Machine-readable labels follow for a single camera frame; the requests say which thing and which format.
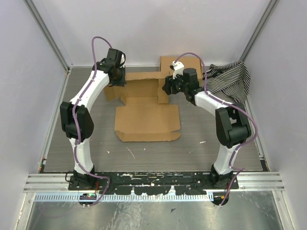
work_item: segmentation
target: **white paint splatter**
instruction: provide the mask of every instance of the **white paint splatter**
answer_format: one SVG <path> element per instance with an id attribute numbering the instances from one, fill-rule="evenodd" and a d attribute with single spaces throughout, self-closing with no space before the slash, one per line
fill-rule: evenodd
<path id="1" fill-rule="evenodd" d="M 128 151 L 131 153 L 131 155 L 133 156 L 133 158 L 135 159 L 135 157 L 134 157 L 134 155 L 133 155 L 133 153 L 131 152 L 131 150 L 130 149 L 128 149 Z"/>

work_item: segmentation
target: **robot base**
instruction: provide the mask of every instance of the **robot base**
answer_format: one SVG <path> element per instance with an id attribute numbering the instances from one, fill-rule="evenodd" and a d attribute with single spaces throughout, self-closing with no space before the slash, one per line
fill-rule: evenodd
<path id="1" fill-rule="evenodd" d="M 95 168 L 90 171 L 91 174 L 95 174 Z M 96 188 L 97 178 L 87 174 L 81 174 L 73 171 L 73 176 L 70 178 L 69 187 L 77 187 L 79 190 L 88 190 Z"/>
<path id="2" fill-rule="evenodd" d="M 214 187 L 225 189 L 227 183 L 231 181 L 232 175 L 233 171 L 224 175 L 219 175 L 218 172 L 215 170 L 214 165 L 212 165 L 209 177 Z"/>

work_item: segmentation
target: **white wall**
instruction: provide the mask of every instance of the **white wall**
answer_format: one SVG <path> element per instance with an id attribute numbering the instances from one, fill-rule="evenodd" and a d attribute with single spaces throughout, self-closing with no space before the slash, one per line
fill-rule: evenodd
<path id="1" fill-rule="evenodd" d="M 125 52 L 129 65 L 156 65 L 161 55 L 188 51 L 201 55 L 208 64 L 235 61 L 268 2 L 34 0 L 42 16 L 53 22 L 58 43 L 74 66 L 93 64 L 91 39 L 96 35 Z M 107 46 L 99 41 L 97 50 L 103 58 Z"/>
<path id="2" fill-rule="evenodd" d="M 246 64 L 268 163 L 280 171 L 295 222 L 306 229 L 307 1 L 278 3 Z"/>
<path id="3" fill-rule="evenodd" d="M 0 8 L 0 229 L 13 229 L 35 173 L 65 70 L 20 0 Z"/>

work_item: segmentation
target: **black mounting plate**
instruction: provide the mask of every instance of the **black mounting plate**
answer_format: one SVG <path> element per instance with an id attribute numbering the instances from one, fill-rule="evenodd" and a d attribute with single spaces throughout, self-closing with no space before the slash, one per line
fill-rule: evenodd
<path id="1" fill-rule="evenodd" d="M 176 195 L 206 195 L 206 190 L 222 189 L 214 187 L 209 180 L 209 172 L 97 172 L 98 176 L 110 178 L 107 195 L 142 195 L 168 194 L 174 186 Z M 107 184 L 106 179 L 98 179 L 98 190 L 103 191 Z M 238 189 L 237 181 L 232 184 L 232 189 Z M 89 190 L 88 188 L 69 185 L 70 191 Z"/>

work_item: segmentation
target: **metal rail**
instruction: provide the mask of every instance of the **metal rail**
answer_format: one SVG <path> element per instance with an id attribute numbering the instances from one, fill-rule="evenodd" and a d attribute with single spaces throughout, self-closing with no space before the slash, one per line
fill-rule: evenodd
<path id="1" fill-rule="evenodd" d="M 237 177 L 239 189 L 232 191 L 284 191 L 278 172 L 242 172 Z M 206 190 L 221 192 L 221 189 Z M 26 182 L 25 193 L 69 193 L 65 175 L 60 173 L 30 174 Z"/>

